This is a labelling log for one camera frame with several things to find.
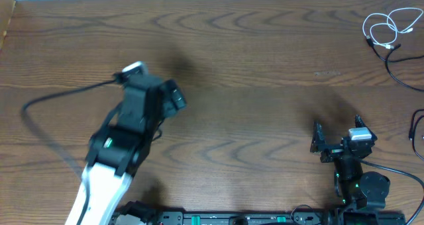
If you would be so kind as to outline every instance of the green led light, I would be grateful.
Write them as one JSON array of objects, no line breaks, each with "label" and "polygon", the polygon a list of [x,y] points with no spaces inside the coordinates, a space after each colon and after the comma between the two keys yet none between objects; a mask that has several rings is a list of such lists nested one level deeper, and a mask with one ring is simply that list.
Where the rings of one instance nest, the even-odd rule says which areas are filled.
[{"label": "green led light", "polygon": [[192,216],[191,225],[200,225],[200,216]]},{"label": "green led light", "polygon": [[105,145],[103,146],[104,148],[109,148],[112,145],[112,138],[108,138],[105,142]]},{"label": "green led light", "polygon": [[277,217],[277,222],[286,222],[286,217]]}]

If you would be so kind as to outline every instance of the wall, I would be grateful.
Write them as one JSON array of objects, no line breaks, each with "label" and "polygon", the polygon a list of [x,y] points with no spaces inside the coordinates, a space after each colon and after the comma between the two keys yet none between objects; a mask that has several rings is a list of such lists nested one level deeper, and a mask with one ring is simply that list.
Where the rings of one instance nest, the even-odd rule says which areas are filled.
[{"label": "wall", "polygon": [[0,50],[7,34],[7,27],[9,26],[14,7],[15,0],[0,0]]}]

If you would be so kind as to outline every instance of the wooden table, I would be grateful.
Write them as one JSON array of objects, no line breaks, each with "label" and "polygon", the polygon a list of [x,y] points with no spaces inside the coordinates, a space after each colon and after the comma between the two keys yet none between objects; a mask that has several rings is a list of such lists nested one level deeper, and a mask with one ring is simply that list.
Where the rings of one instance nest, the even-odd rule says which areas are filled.
[{"label": "wooden table", "polygon": [[[19,1],[0,55],[0,224],[63,224],[74,203],[89,137],[121,99],[106,86],[30,109],[45,94],[111,78],[137,60],[174,78],[188,108],[164,123],[122,203],[186,210],[290,210],[341,203],[333,164],[310,154],[313,121],[336,142],[355,114],[377,134],[368,161],[424,178],[407,138],[423,95],[391,79],[367,46],[362,21],[423,0]],[[402,24],[415,15],[401,14]],[[379,36],[389,39],[392,32]],[[394,58],[424,52],[423,20]],[[379,48],[382,54],[386,50]],[[422,61],[392,66],[424,87]],[[417,147],[421,152],[420,126]],[[61,156],[71,156],[70,167]],[[389,210],[409,218],[423,191],[414,180],[364,166],[392,182]],[[424,222],[420,214],[417,221]]]}]

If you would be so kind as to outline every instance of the tangled cable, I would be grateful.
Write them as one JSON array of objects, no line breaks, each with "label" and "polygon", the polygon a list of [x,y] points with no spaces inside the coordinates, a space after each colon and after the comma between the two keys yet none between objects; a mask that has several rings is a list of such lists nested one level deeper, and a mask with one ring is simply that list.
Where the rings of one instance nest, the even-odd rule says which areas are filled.
[{"label": "tangled cable", "polygon": [[[390,17],[390,15],[392,15],[394,12],[397,12],[397,11],[404,11],[404,10],[417,10],[417,11],[421,11],[421,13],[420,13],[420,15],[408,26],[408,27],[406,27],[405,29],[403,29],[403,30],[398,30],[398,27],[396,26],[396,23],[395,23],[395,21],[393,20],[393,18],[391,18]],[[374,45],[377,45],[377,46],[383,46],[383,47],[385,47],[385,48],[387,48],[387,49],[392,49],[393,48],[393,46],[391,45],[391,43],[393,43],[393,42],[395,42],[396,41],[396,39],[398,39],[398,34],[405,34],[405,33],[409,33],[409,32],[411,32],[412,30],[413,30],[413,28],[412,28],[412,26],[421,18],[421,16],[423,15],[423,13],[424,13],[424,11],[422,10],[422,9],[419,9],[419,8],[415,8],[415,7],[404,7],[404,8],[400,8],[400,9],[395,9],[395,10],[393,10],[393,11],[391,11],[388,15],[386,15],[386,14],[383,14],[383,13],[372,13],[372,14],[370,14],[370,15],[368,15],[366,18],[365,18],[365,20],[364,20],[364,23],[362,24],[362,32],[364,33],[364,36],[365,37],[367,37],[367,36],[370,36],[371,37],[371,39],[372,39],[372,42],[374,43]],[[369,32],[369,34],[367,34],[366,32],[365,32],[365,24],[366,24],[366,21],[371,17],[371,16],[383,16],[383,17],[386,17],[386,22],[381,22],[381,23],[377,23],[377,24],[373,24],[371,27],[370,27],[370,32]],[[392,31],[394,31],[395,32],[395,38],[392,40],[392,41],[390,41],[390,42],[385,42],[385,43],[379,43],[375,38],[374,38],[374,35],[372,34],[372,29],[375,27],[375,26],[382,26],[382,25],[384,25],[384,26],[388,26],[389,28],[390,28],[390,30],[392,30]]]}]

